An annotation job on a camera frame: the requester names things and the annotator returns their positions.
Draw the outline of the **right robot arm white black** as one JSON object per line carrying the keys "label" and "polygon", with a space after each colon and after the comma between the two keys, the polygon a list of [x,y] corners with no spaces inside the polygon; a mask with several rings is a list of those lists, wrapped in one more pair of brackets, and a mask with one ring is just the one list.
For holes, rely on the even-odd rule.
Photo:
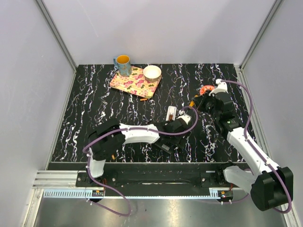
{"label": "right robot arm white black", "polygon": [[215,176],[217,185],[226,187],[232,183],[240,187],[260,211],[288,204],[285,212],[289,212],[294,175],[288,167],[281,168],[274,162],[251,138],[236,114],[231,95],[206,91],[194,97],[193,103],[198,111],[212,117],[217,132],[237,149],[251,170],[248,173],[234,164],[225,164]]}

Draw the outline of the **white remote dark batteries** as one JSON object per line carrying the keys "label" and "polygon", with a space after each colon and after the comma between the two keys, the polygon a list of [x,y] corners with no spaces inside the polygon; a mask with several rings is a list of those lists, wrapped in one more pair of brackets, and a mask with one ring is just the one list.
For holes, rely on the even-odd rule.
{"label": "white remote dark batteries", "polygon": [[169,106],[167,110],[166,121],[174,121],[176,118],[177,108],[175,106]]}

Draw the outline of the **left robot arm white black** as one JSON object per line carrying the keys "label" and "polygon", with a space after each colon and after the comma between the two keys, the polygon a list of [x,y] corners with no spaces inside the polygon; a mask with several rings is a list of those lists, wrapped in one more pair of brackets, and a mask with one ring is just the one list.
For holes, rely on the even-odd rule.
{"label": "left robot arm white black", "polygon": [[176,147],[184,148],[184,138],[189,130],[191,117],[187,114],[175,120],[145,126],[126,125],[110,119],[98,126],[88,136],[89,173],[86,182],[92,187],[101,185],[104,165],[114,151],[125,144],[149,143],[171,154]]}

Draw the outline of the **black remote orange batteries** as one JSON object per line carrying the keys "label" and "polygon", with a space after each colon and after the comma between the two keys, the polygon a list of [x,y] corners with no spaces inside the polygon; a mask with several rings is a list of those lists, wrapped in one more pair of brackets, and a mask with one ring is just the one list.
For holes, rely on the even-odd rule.
{"label": "black remote orange batteries", "polygon": [[160,148],[161,150],[165,151],[169,155],[171,155],[173,153],[173,147],[166,145],[165,143],[156,142],[154,145],[157,146],[158,148]]}

